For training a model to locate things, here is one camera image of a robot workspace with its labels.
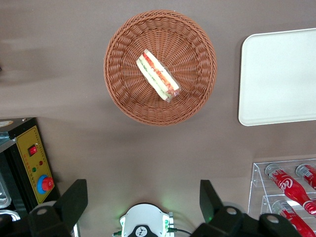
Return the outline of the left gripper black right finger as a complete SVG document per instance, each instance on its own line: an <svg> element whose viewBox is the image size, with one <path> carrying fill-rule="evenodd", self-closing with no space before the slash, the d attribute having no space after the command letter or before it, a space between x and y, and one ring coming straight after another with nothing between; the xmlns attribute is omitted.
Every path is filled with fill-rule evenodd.
<svg viewBox="0 0 316 237"><path fill-rule="evenodd" d="M242 226L243 214L233 206L223 205L209 180L200 181L199 204L205 222L193 237L236 237Z"/></svg>

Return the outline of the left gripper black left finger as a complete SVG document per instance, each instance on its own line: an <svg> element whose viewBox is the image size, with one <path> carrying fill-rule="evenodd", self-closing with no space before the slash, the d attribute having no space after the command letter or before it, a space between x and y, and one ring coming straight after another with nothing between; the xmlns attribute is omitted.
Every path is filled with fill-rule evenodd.
<svg viewBox="0 0 316 237"><path fill-rule="evenodd" d="M87 204L87 181L77 179L57 201L38 205L30 212L31 236L70 237Z"/></svg>

